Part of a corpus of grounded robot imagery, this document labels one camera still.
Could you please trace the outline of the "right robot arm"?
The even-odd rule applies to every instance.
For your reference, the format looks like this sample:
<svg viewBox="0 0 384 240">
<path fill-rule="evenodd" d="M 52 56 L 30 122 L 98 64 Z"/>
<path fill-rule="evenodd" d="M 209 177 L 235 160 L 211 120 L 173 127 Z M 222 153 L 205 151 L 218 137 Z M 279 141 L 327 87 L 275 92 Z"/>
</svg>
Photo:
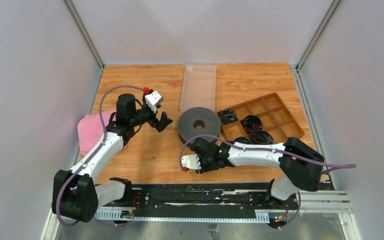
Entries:
<svg viewBox="0 0 384 240">
<path fill-rule="evenodd" d="M 280 169 L 281 177 L 272 179 L 267 189 L 266 203 L 274 209 L 299 191 L 319 190 L 324 157 L 296 137 L 286 142 L 252 145 L 222 140 L 209 141 L 209 135 L 200 135 L 186 146 L 193 152 L 179 159 L 183 171 L 198 174 L 225 167 L 258 166 Z"/>
</svg>

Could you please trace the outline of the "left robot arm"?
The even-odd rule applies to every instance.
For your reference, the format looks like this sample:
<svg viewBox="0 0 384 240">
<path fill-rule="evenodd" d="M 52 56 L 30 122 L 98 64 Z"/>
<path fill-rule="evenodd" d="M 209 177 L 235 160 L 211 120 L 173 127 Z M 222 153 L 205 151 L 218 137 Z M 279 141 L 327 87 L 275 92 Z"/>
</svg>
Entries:
<svg viewBox="0 0 384 240">
<path fill-rule="evenodd" d="M 158 91 L 146 89 L 141 108 L 137 109 L 138 100 L 133 94 L 124 93 L 118 97 L 116 111 L 110 115 L 92 150 L 72 168 L 59 170 L 54 176 L 52 212 L 61 223 L 62 217 L 87 223 L 106 204 L 117 202 L 126 207 L 134 202 L 131 181 L 112 177 L 107 183 L 96 184 L 96 180 L 109 161 L 137 134 L 135 128 L 148 123 L 162 132 L 172 123 L 166 112 L 157 118 L 163 100 Z"/>
</svg>

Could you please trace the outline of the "dark grey perforated spool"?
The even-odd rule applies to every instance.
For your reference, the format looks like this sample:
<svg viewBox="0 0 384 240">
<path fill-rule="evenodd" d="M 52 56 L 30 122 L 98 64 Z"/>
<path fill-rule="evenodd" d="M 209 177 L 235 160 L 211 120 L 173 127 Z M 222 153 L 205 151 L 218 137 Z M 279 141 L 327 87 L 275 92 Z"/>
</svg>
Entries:
<svg viewBox="0 0 384 240">
<path fill-rule="evenodd" d="M 198 135 L 219 137 L 222 125 L 219 116 L 205 107 L 193 107 L 181 114 L 177 121 L 178 136 L 183 144 Z"/>
</svg>

